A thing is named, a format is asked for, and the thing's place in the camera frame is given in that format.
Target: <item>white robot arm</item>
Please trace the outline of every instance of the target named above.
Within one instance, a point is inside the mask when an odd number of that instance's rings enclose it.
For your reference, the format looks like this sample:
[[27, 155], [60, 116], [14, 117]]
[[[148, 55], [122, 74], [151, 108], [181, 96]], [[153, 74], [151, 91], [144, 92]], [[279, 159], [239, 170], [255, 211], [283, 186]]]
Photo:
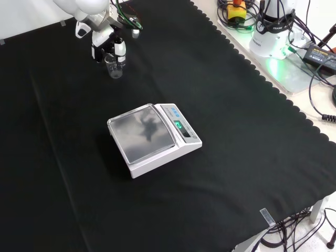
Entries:
[[139, 36], [142, 26], [135, 16], [122, 12], [118, 0], [53, 0], [66, 13], [77, 20], [76, 37], [92, 32], [92, 57], [102, 62], [108, 55], [115, 59], [118, 68], [124, 66], [126, 45], [118, 36], [122, 28], [132, 29], [133, 38]]

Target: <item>scale display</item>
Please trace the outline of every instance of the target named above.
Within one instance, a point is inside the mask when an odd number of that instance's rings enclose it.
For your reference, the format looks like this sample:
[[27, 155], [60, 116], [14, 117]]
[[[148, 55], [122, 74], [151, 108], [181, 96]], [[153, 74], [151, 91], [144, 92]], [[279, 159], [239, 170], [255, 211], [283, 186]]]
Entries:
[[174, 123], [185, 138], [190, 138], [191, 137], [179, 120], [174, 121]]

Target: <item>table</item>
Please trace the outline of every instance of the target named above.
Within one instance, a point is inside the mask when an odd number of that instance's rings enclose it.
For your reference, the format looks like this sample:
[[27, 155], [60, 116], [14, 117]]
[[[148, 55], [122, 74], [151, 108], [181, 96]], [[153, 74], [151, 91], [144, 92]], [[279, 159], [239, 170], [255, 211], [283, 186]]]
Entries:
[[[146, 31], [138, 41], [123, 34], [129, 68], [119, 80], [89, 60], [90, 38], [74, 37], [74, 20], [9, 39], [4, 47], [12, 60], [1, 71], [8, 83], [21, 77], [10, 87], [35, 92], [40, 113], [34, 111], [55, 158], [50, 162], [59, 168], [88, 250], [226, 251], [267, 228], [260, 209], [279, 221], [336, 190], [330, 158], [336, 146], [188, 1], [132, 5]], [[15, 92], [8, 94], [2, 108], [10, 110]], [[130, 180], [106, 121], [149, 102], [176, 103], [203, 147]], [[20, 121], [21, 114], [12, 115]], [[36, 134], [35, 121], [25, 123], [31, 131], [22, 133]]]

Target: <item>black fabric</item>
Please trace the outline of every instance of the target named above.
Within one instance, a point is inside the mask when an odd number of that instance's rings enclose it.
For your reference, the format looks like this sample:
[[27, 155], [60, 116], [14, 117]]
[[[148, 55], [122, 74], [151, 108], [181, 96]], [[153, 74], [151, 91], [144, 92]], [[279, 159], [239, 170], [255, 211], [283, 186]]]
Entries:
[[[132, 3], [112, 80], [74, 20], [15, 38], [90, 251], [227, 251], [336, 191], [335, 144], [265, 82], [188, 0]], [[202, 148], [132, 180], [109, 118], [175, 103]]]
[[23, 57], [0, 46], [0, 251], [86, 252]]

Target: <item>table leg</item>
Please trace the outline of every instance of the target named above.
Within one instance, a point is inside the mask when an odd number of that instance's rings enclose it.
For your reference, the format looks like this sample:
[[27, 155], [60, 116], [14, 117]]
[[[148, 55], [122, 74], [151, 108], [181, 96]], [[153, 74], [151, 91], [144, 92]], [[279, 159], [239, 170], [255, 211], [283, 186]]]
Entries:
[[335, 242], [336, 242], [336, 230], [334, 234], [332, 235], [330, 242], [327, 243], [328, 249], [333, 249], [335, 246]]
[[234, 252], [250, 252], [267, 231], [268, 229], [265, 229], [261, 233], [251, 237], [249, 240], [246, 240], [243, 243], [238, 244]]
[[324, 206], [328, 202], [328, 200], [329, 200], [329, 197], [325, 197], [324, 199], [317, 201], [316, 204], [313, 206], [313, 209], [311, 210], [311, 214], [310, 214], [310, 220], [313, 223], [316, 222], [316, 219], [319, 216], [319, 213], [323, 212]]

